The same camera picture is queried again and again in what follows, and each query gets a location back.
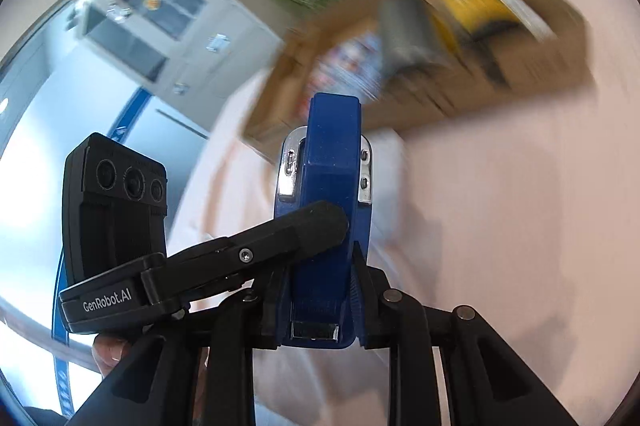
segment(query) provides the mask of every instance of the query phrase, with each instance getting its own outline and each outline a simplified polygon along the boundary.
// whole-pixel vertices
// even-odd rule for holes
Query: blue stripe
[[[144,88],[138,88],[111,126],[107,133],[108,138],[116,142],[124,142],[151,97],[152,95]]]
[[[143,88],[138,88],[131,96],[129,102],[122,109],[116,122],[113,123],[107,136],[116,142],[123,143],[133,125],[136,123],[140,114],[153,96]],[[51,323],[51,337],[65,345],[69,344],[69,334],[62,322],[62,315],[58,305],[58,296],[60,291],[68,286],[66,280],[65,255],[60,253],[60,262],[58,263],[58,273],[56,275],[56,285],[54,289],[53,311]],[[69,364],[63,359],[53,358],[53,365],[56,374],[56,387],[58,389],[58,401],[60,402],[60,410],[65,417],[71,417],[74,411],[74,403],[71,398],[71,385],[69,381]]]

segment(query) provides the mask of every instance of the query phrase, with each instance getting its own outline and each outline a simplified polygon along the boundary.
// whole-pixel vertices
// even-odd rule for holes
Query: camera lens
[[[116,168],[111,164],[111,161],[101,161],[95,174],[102,189],[111,189],[116,183]]]
[[[145,177],[140,170],[129,168],[124,174],[124,190],[130,199],[139,200],[145,192]]]
[[[154,199],[156,202],[160,202],[160,200],[162,200],[162,193],[164,192],[164,189],[162,189],[162,184],[160,183],[159,180],[154,180],[151,183],[151,198]]]

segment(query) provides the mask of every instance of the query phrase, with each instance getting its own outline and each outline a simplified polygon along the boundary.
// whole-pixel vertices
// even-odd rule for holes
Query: black camera
[[[166,255],[166,170],[99,133],[66,158],[66,279],[75,285],[142,256]]]

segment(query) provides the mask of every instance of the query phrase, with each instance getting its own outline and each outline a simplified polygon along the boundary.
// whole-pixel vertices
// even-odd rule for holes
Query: screw
[[[476,311],[469,305],[461,305],[456,309],[456,314],[461,320],[469,321],[476,317]]]
[[[238,256],[242,263],[249,263],[254,259],[254,253],[251,252],[251,249],[241,249]]]
[[[244,295],[244,297],[242,297],[242,301],[246,301],[246,302],[249,302],[249,301],[255,301],[255,300],[257,300],[257,299],[258,299],[258,297],[254,294],[254,292],[253,292],[252,290],[249,290],[249,291]]]
[[[382,297],[389,303],[398,303],[402,299],[402,293],[397,289],[387,289],[382,293]]]
[[[296,152],[293,150],[289,150],[289,152],[287,153],[287,160],[284,166],[285,175],[290,175],[291,172],[293,171],[293,159],[295,156],[296,156]]]

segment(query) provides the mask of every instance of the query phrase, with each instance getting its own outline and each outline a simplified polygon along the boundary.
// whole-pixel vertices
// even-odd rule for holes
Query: gray cylinder
[[[425,0],[383,0],[378,8],[382,77],[387,81],[416,68],[447,66],[444,48]]]

